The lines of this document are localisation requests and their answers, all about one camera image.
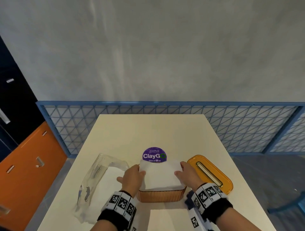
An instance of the floor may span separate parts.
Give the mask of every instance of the floor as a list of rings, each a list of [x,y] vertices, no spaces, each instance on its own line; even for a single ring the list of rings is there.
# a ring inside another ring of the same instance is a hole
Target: floor
[[[305,190],[305,156],[242,156],[232,158],[265,211],[278,207]],[[37,231],[74,159],[67,159],[25,231]],[[305,217],[297,209],[268,214],[277,231],[301,231]]]

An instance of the wristband with fiducial markers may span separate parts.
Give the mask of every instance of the wristband with fiducial markers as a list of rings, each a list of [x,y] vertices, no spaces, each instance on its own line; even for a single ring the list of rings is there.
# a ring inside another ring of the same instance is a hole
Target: wristband with fiducial markers
[[[137,211],[135,205],[136,203],[129,193],[114,192],[102,208],[98,220],[110,221],[118,231],[130,230]]]
[[[233,207],[228,201],[228,196],[214,183],[201,185],[193,194],[192,201],[198,208],[201,216],[213,223],[216,223],[216,219],[228,208]]]

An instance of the purple sticker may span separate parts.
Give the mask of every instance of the purple sticker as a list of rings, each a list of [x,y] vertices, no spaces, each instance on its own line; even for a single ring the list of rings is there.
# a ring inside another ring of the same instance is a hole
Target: purple sticker
[[[166,161],[167,156],[161,148],[150,147],[144,151],[142,159],[149,162],[161,163]]]

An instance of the white table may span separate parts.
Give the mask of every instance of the white table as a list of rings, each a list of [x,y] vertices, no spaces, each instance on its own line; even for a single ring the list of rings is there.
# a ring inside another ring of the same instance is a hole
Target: white table
[[[38,231],[90,230],[92,225],[80,224],[71,212],[83,177],[97,155],[108,154],[132,166],[149,147],[162,148],[168,159],[207,157],[233,182],[229,200],[234,208],[262,231],[275,231],[204,115],[100,115]],[[183,201],[145,207],[147,218],[142,225],[148,230],[193,230]]]

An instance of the metal grid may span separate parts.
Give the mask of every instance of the metal grid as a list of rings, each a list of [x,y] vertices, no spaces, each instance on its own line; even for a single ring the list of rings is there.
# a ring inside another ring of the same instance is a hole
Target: metal grid
[[[294,106],[46,105],[70,154],[80,151],[99,114],[204,114],[228,152],[261,152]]]
[[[305,151],[305,112],[274,146],[271,152]]]

